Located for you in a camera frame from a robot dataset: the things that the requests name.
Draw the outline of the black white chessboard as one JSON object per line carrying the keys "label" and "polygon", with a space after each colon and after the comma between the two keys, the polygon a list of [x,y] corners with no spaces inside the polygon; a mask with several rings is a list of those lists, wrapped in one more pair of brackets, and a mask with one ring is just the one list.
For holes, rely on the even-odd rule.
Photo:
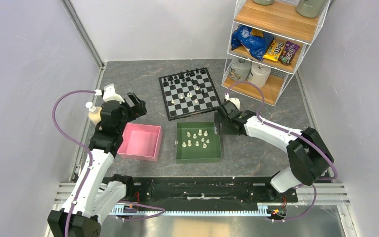
{"label": "black white chessboard", "polygon": [[158,78],[169,121],[214,111],[220,104],[208,68]]}

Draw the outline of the pink plastic tray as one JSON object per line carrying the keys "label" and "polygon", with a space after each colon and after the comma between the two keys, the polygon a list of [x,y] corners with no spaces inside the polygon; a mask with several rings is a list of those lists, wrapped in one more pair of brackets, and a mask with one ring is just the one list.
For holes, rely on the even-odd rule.
{"label": "pink plastic tray", "polygon": [[157,162],[161,140],[160,126],[129,123],[117,153],[125,159]]}

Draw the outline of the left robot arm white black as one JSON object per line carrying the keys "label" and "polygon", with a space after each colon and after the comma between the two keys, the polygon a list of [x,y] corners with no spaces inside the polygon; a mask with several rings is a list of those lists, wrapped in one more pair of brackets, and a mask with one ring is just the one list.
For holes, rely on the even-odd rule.
{"label": "left robot arm white black", "polygon": [[55,237],[97,237],[104,219],[116,202],[134,198],[135,188],[130,185],[128,176],[110,181],[106,189],[97,195],[104,175],[123,142],[126,125],[147,113],[145,101],[133,92],[127,95],[133,106],[119,99],[104,101],[101,120],[96,124],[88,146],[68,137],[87,152],[87,166],[82,169],[62,208],[49,213],[47,221]]}

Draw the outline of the green plastic tray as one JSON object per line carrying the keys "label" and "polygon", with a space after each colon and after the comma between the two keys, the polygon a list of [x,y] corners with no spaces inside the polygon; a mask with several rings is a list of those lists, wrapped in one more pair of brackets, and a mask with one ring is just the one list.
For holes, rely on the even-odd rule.
{"label": "green plastic tray", "polygon": [[177,123],[176,163],[214,163],[222,157],[220,130],[213,122]]}

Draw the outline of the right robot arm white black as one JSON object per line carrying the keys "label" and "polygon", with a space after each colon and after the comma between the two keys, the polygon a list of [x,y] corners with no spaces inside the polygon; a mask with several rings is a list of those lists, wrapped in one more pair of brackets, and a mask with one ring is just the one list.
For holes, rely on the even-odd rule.
{"label": "right robot arm white black", "polygon": [[230,100],[216,110],[219,121],[231,135],[258,138],[287,154],[289,168],[277,172],[265,188],[268,200],[277,202],[288,189],[299,185],[311,186],[329,168],[334,169],[334,159],[314,128],[287,128],[261,117],[258,112],[241,111]]}

